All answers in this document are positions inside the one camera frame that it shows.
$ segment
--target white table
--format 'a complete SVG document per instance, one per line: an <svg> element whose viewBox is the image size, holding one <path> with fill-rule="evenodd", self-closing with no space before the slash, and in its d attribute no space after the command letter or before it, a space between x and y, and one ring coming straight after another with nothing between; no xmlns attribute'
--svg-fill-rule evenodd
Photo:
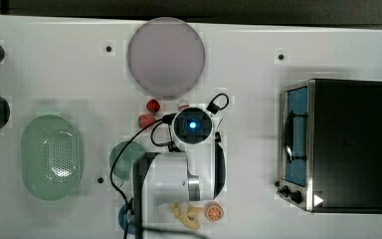
<svg viewBox="0 0 382 239"><path fill-rule="evenodd" d="M117 212L123 201L107 181L108 156L138 131L137 117L151 99L125 60L141 24L0 16L7 54L0 64L0 95L12 110L0 130L0 238L121 238ZM207 103L225 92L232 100L222 128L227 191L218 199L226 215L217 223L202 217L200 232L213 239L382 239L382 215L306 214L279 199L273 186L281 88L313 77L382 80L382 31L191 25L202 37L207 61L201 81L184 99ZM160 100L165 112L175 111L177 100ZM21 134L43 113L71 121L85 144L83 178L58 203L40 201L21 179ZM159 150L148 132L138 141L148 151ZM100 176L103 184L96 182ZM131 196L129 183L125 190ZM165 222L183 228L166 206L158 211Z"/></svg>

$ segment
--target green colander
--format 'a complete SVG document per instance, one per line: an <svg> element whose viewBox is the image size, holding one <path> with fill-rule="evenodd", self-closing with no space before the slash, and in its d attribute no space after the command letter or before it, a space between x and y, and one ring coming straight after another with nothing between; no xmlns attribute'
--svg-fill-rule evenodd
<svg viewBox="0 0 382 239"><path fill-rule="evenodd" d="M36 197L55 201L70 194L83 173L83 149L76 129L46 115L27 125L21 138L23 182Z"/></svg>

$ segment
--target orange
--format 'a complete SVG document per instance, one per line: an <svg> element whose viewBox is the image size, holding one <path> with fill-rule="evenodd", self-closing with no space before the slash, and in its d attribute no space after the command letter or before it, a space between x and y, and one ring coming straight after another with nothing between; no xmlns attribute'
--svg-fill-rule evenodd
<svg viewBox="0 0 382 239"><path fill-rule="evenodd" d="M210 202L206 207L206 217L211 222L220 220L223 217L223 209L217 202Z"/></svg>

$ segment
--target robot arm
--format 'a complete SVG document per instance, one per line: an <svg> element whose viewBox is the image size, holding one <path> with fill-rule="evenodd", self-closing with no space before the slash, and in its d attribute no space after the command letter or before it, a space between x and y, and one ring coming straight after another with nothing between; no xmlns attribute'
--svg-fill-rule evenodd
<svg viewBox="0 0 382 239"><path fill-rule="evenodd" d="M173 141L182 151L148 152L135 162L135 238L147 238L142 226L155 226L156 206L213 200L220 193L226 168L223 149L214 140L215 128L216 119L204 106L185 109L172 124Z"/></svg>

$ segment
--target toaster oven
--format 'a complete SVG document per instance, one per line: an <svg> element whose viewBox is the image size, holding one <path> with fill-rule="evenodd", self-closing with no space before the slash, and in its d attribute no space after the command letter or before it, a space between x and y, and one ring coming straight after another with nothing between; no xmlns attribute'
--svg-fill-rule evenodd
<svg viewBox="0 0 382 239"><path fill-rule="evenodd" d="M382 82L286 87L280 125L281 198L308 212L382 214Z"/></svg>

